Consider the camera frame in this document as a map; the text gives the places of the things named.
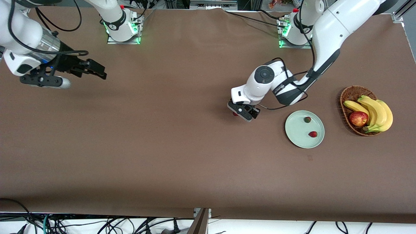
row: apple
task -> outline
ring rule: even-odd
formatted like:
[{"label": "apple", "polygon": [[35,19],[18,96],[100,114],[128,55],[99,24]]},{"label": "apple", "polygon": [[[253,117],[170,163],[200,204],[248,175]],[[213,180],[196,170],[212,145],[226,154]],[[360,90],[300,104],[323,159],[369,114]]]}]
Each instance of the apple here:
[{"label": "apple", "polygon": [[355,126],[362,127],[367,123],[368,115],[362,111],[355,111],[350,114],[349,120]]}]

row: banana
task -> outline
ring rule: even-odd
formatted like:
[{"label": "banana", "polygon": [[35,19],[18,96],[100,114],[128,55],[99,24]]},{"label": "banana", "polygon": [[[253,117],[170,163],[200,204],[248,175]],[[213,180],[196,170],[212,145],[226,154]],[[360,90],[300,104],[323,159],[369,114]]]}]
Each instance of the banana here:
[{"label": "banana", "polygon": [[372,112],[375,113],[375,123],[368,127],[369,130],[384,125],[384,123],[387,120],[387,113],[380,103],[364,95],[362,95],[361,98],[358,99],[358,102],[366,105],[370,110],[370,114],[372,114]]},{"label": "banana", "polygon": [[387,120],[386,120],[386,122],[384,123],[383,126],[372,128],[372,129],[367,129],[367,128],[364,127],[363,128],[364,131],[367,131],[367,132],[369,132],[369,131],[371,131],[371,132],[385,132],[393,124],[393,113],[391,112],[389,106],[381,100],[376,100],[376,102],[380,103],[380,105],[386,110]]},{"label": "banana", "polygon": [[356,102],[347,100],[347,101],[344,102],[344,106],[346,106],[349,109],[352,109],[353,111],[364,112],[370,117],[370,113],[368,112],[368,110],[365,109],[363,106],[361,106],[360,104],[358,104]]},{"label": "banana", "polygon": [[369,108],[367,105],[365,104],[361,104],[364,108],[366,108],[368,110],[368,112],[370,113],[369,119],[367,121],[367,126],[373,126],[374,124],[376,124],[376,120],[377,120],[377,113],[374,111],[374,108]]}]

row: cable connector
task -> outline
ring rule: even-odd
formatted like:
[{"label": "cable connector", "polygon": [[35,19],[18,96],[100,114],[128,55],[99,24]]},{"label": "cable connector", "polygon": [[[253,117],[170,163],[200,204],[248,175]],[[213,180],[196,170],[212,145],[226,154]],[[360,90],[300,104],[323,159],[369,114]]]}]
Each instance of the cable connector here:
[{"label": "cable connector", "polygon": [[152,234],[152,232],[150,231],[148,223],[146,223],[146,234]]},{"label": "cable connector", "polygon": [[178,222],[176,219],[173,220],[173,233],[178,234],[181,230],[178,227]]},{"label": "cable connector", "polygon": [[17,232],[17,234],[23,234],[25,232],[27,224],[23,225],[23,227]]}]

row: black cable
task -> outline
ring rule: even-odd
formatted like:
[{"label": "black cable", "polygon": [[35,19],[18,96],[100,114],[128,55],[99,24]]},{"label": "black cable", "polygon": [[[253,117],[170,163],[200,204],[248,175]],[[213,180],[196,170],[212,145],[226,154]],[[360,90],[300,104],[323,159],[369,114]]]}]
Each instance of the black cable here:
[{"label": "black cable", "polygon": [[[16,201],[16,200],[13,200],[13,199],[9,199],[9,198],[0,198],[0,200],[5,200],[5,201],[12,201],[12,202],[14,202],[14,203],[17,203],[17,204],[19,204],[23,209],[25,209],[25,211],[27,211],[28,212],[28,210],[27,210],[27,208],[25,207],[25,206],[23,206],[20,202],[18,202],[18,201]],[[31,213],[31,212],[28,212],[27,214],[0,214],[0,217],[13,217],[14,219],[15,218],[24,218],[28,223],[30,223],[30,224],[32,224],[32,225],[34,225],[35,226],[35,233],[37,234],[37,228],[36,227],[39,227],[39,228],[41,228],[42,229],[42,226],[40,226],[40,225],[38,225],[38,224],[36,224],[36,222],[35,221],[39,221],[39,222],[42,222],[41,220],[39,220],[39,219],[37,219],[37,218],[35,218],[34,217],[34,215]]]},{"label": "black cable", "polygon": [[9,13],[9,17],[7,20],[7,29],[9,30],[10,36],[12,36],[12,38],[19,43],[19,45],[23,46],[24,48],[31,50],[33,52],[37,52],[37,53],[42,53],[42,54],[47,54],[47,55],[75,55],[75,56],[85,56],[88,55],[89,52],[86,50],[69,50],[69,51],[44,51],[44,50],[38,50],[35,48],[32,48],[26,44],[24,44],[23,42],[21,42],[16,35],[13,33],[12,31],[12,20],[13,20],[13,14],[15,12],[15,5],[16,5],[16,0],[11,0],[11,5],[10,5],[10,13]]},{"label": "black cable", "polygon": [[122,223],[123,221],[125,221],[126,219],[128,219],[128,218],[124,218],[124,219],[122,219],[121,221],[119,221],[118,223],[116,223],[114,226],[112,226],[112,229],[110,229],[110,231],[109,231],[109,233],[111,233],[111,231],[112,230],[114,230],[114,228],[115,227],[117,227],[120,223]]},{"label": "black cable", "polygon": [[132,232],[132,234],[134,233],[134,231],[136,230],[136,228],[134,227],[134,224],[133,224],[133,222],[130,220],[130,219],[127,219],[130,223],[131,223],[131,225],[133,226],[133,232]]},{"label": "black cable", "polygon": [[97,222],[87,223],[87,224],[71,224],[71,225],[62,225],[61,227],[84,226],[84,225],[97,224],[97,223],[102,223],[102,222],[106,222],[106,221],[97,221]]},{"label": "black cable", "polygon": [[23,234],[25,232],[27,224],[23,225],[20,230],[17,232],[17,234]]},{"label": "black cable", "polygon": [[[170,222],[170,221],[173,221],[173,220],[175,220],[175,219],[167,219],[167,220],[163,220],[163,221],[157,222],[157,223],[155,223],[155,224],[149,225],[149,227],[147,227],[147,228],[145,228],[144,230],[140,231],[140,232],[139,232],[139,234],[142,234],[143,232],[147,231],[147,229],[150,229],[151,227],[153,227],[153,226],[155,226],[155,225],[158,225],[158,224],[161,224],[161,223],[164,223],[164,222]],[[194,219],[188,219],[188,218],[177,218],[176,220],[194,220]]]},{"label": "black cable", "polygon": [[178,234],[181,230],[178,227],[178,222],[176,219],[173,219],[173,233]]},{"label": "black cable", "polygon": [[155,219],[156,218],[153,218],[153,217],[147,218],[145,221],[143,221],[143,223],[136,229],[136,231],[133,234],[137,234],[140,231],[140,229],[142,229],[144,226],[146,226],[146,224],[148,224],[149,222],[151,222]]},{"label": "black cable", "polygon": [[279,17],[273,16],[273,15],[269,14],[269,12],[267,12],[267,11],[265,11],[265,10],[258,9],[258,10],[256,10],[256,11],[263,12],[264,14],[266,14],[268,17],[270,17],[270,18],[272,18],[272,19],[275,19],[275,20],[278,20],[278,19],[279,19]]},{"label": "black cable", "polygon": [[134,0],[134,2],[137,5],[137,8],[141,9],[140,4],[137,2],[137,0]]},{"label": "black cable", "polygon": [[73,0],[74,1],[74,3],[75,3],[75,6],[77,7],[77,10],[78,10],[78,14],[79,14],[79,23],[78,23],[78,26],[76,26],[74,29],[63,29],[63,28],[61,28],[61,27],[58,27],[58,26],[56,26],[56,24],[54,24],[50,19],[48,19],[48,17],[46,17],[44,14],[43,14],[43,12],[38,8],[38,7],[36,7],[36,14],[37,14],[37,16],[40,18],[40,20],[42,21],[42,23],[50,30],[50,28],[46,25],[46,23],[43,21],[43,19],[42,19],[42,17],[41,16],[43,16],[45,19],[46,19],[46,21],[48,21],[50,24],[52,24],[55,28],[57,28],[57,29],[59,29],[59,30],[61,30],[61,31],[64,31],[64,32],[73,32],[73,31],[75,31],[75,30],[77,30],[77,29],[79,29],[79,27],[81,26],[81,24],[82,24],[82,15],[81,15],[81,10],[79,9],[79,6],[78,6],[78,4],[77,4],[77,2],[75,1],[75,0]]},{"label": "black cable", "polygon": [[[286,79],[288,79],[289,78],[289,74],[287,73],[287,67],[286,67],[285,61],[282,58],[280,58],[280,57],[276,57],[276,58],[272,59],[272,61],[274,61],[274,60],[280,60],[280,61],[282,61],[282,63],[283,63],[283,69],[284,69],[284,71],[286,73]],[[305,100],[305,99],[307,99],[309,97],[309,95],[304,90],[302,90],[302,89],[299,88],[299,85],[295,84],[294,82],[291,82],[291,84],[294,85],[299,91],[303,92],[306,95],[304,98],[300,99],[297,102],[301,102],[301,101],[303,101],[303,100]],[[279,109],[288,107],[288,105],[284,105],[284,106],[277,107],[277,108],[268,108],[266,106],[263,106],[262,104],[257,104],[257,105],[261,106],[262,108],[264,108],[266,110],[279,110]]]},{"label": "black cable", "polygon": [[345,225],[345,223],[344,223],[344,222],[342,222],[342,224],[344,225],[345,231],[344,231],[344,230],[342,230],[342,229],[338,226],[338,222],[335,222],[335,225],[337,226],[338,230],[340,230],[340,231],[341,231],[342,233],[344,233],[344,234],[348,234],[348,228],[347,228],[347,226]]},{"label": "black cable", "polygon": [[108,225],[110,224],[110,223],[112,223],[112,222],[114,222],[114,220],[116,220],[116,219],[112,219],[112,220],[110,220],[110,221],[107,221],[101,228],[100,228],[100,230],[98,230],[98,232],[97,232],[97,234],[100,234],[100,232],[102,232],[102,230],[104,230],[105,228],[107,228],[108,227]]},{"label": "black cable", "polygon": [[152,232],[150,231],[148,223],[146,224],[146,234],[152,234]]},{"label": "black cable", "polygon": [[300,8],[299,8],[299,25],[300,25],[300,28],[302,29],[302,34],[305,36],[306,40],[309,43],[309,46],[311,47],[311,51],[312,51],[312,69],[314,69],[314,67],[315,67],[315,51],[313,50],[312,42],[309,40],[308,36],[306,35],[305,31],[303,30],[303,24],[302,24],[303,1],[304,0],[302,0],[302,3],[300,3]]},{"label": "black cable", "polygon": [[370,229],[371,225],[373,225],[373,223],[369,223],[367,228],[365,229],[365,234],[368,234],[368,230]]},{"label": "black cable", "polygon": [[57,231],[56,231],[56,227],[55,227],[55,232],[52,230],[52,227],[51,227],[51,224],[50,224],[50,222],[49,222],[49,220],[47,220],[47,222],[45,223],[45,228],[46,228],[46,230],[47,230],[47,232],[46,233],[48,233],[48,234],[61,234],[61,233],[58,233]]},{"label": "black cable", "polygon": [[307,73],[307,72],[308,72],[308,71],[298,72],[298,73],[293,74],[293,76],[297,76],[297,75],[300,75],[300,74],[305,74],[305,73]]},{"label": "black cable", "polygon": [[67,234],[67,227],[62,225],[62,222],[59,219],[55,220],[55,227],[58,227],[59,231],[62,234]]},{"label": "black cable", "polygon": [[42,21],[42,23],[43,23],[43,25],[49,30],[49,31],[52,31],[51,30],[51,28],[46,24],[46,22],[45,22],[45,20],[42,18],[42,16],[40,15],[40,13],[39,13],[39,9],[36,7],[35,8],[35,11],[36,11],[36,14],[37,14],[37,17],[40,19],[40,21]]},{"label": "black cable", "polygon": [[313,226],[315,226],[316,221],[313,221],[311,227],[309,228],[309,230],[305,233],[305,234],[310,234],[312,231]]},{"label": "black cable", "polygon": [[145,8],[144,10],[143,10],[143,12],[138,16],[138,17],[136,17],[136,18],[133,18],[133,20],[137,20],[137,19],[139,19],[140,17],[142,17],[143,15],[144,15],[144,13],[146,12],[146,10],[147,10],[147,8]]},{"label": "black cable", "polygon": [[33,216],[32,216],[32,213],[30,213],[30,211],[20,201],[10,199],[10,198],[4,198],[4,197],[0,198],[0,201],[9,201],[9,202],[17,203],[19,206],[21,206],[26,211],[26,213],[29,215],[31,220],[34,220]]},{"label": "black cable", "polygon": [[253,19],[253,18],[250,18],[250,17],[244,16],[244,15],[235,14],[235,13],[233,13],[233,12],[229,12],[229,11],[226,11],[226,12],[227,12],[228,14],[232,14],[232,15],[240,16],[240,17],[243,17],[243,18],[246,18],[246,19],[249,19],[249,20],[254,20],[254,21],[257,21],[257,22],[260,22],[260,23],[264,23],[264,24],[267,24],[267,25],[273,25],[273,26],[276,26],[276,27],[281,27],[281,28],[284,28],[284,26],[283,26],[283,25],[272,24],[272,23],[269,23],[269,22],[265,22],[265,21],[261,21],[261,20]]},{"label": "black cable", "polygon": [[119,227],[115,227],[115,226],[112,226],[111,224],[109,224],[108,225],[108,228],[112,228],[112,229],[110,229],[110,231],[108,232],[108,234],[110,234],[111,231],[114,231],[116,234],[119,234],[116,229],[119,229],[121,231],[121,234],[124,234],[123,229],[121,229]]}]

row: wicker basket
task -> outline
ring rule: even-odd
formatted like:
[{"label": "wicker basket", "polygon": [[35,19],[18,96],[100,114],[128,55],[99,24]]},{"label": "wicker basket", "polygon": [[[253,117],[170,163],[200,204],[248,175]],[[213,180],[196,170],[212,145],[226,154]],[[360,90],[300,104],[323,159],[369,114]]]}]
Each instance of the wicker basket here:
[{"label": "wicker basket", "polygon": [[360,98],[361,95],[366,95],[370,97],[371,99],[377,100],[377,96],[373,92],[371,92],[370,90],[362,86],[350,86],[350,87],[345,88],[342,91],[341,96],[339,98],[339,104],[340,104],[339,110],[341,114],[344,116],[343,122],[345,125],[349,126],[349,129],[351,129],[352,132],[360,136],[371,137],[371,136],[380,134],[380,132],[365,133],[365,131],[363,130],[363,127],[357,127],[349,121],[349,115],[354,111],[350,110],[349,108],[346,108],[343,105],[343,103],[347,100],[357,102],[357,100]]}]

